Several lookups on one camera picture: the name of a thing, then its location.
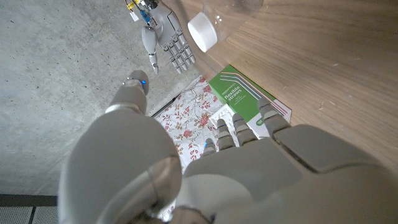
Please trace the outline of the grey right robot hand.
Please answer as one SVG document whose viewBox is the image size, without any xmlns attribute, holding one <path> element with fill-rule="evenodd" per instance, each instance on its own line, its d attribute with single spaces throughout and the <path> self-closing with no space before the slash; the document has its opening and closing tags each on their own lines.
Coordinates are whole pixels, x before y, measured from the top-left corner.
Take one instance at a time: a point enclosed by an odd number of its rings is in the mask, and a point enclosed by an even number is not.
<svg viewBox="0 0 398 224">
<path fill-rule="evenodd" d="M 173 10 L 158 0 L 144 0 L 139 5 L 140 13 L 147 22 L 142 28 L 142 42 L 154 72 L 159 72 L 157 46 L 167 54 L 178 73 L 187 70 L 189 65 L 195 63 L 195 56 Z"/>
</svg>

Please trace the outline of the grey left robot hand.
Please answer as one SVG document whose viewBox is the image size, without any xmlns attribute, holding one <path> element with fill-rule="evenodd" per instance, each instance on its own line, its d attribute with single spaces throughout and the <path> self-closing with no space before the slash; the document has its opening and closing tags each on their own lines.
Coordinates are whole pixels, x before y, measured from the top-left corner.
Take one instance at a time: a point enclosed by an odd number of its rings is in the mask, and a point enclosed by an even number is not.
<svg viewBox="0 0 398 224">
<path fill-rule="evenodd" d="M 60 176 L 61 223 L 396 223 L 397 174 L 366 151 L 314 126 L 291 126 L 261 99 L 269 136 L 239 114 L 235 136 L 186 168 L 164 127 L 145 115 L 149 79 L 133 71 L 81 136 Z"/>
</svg>

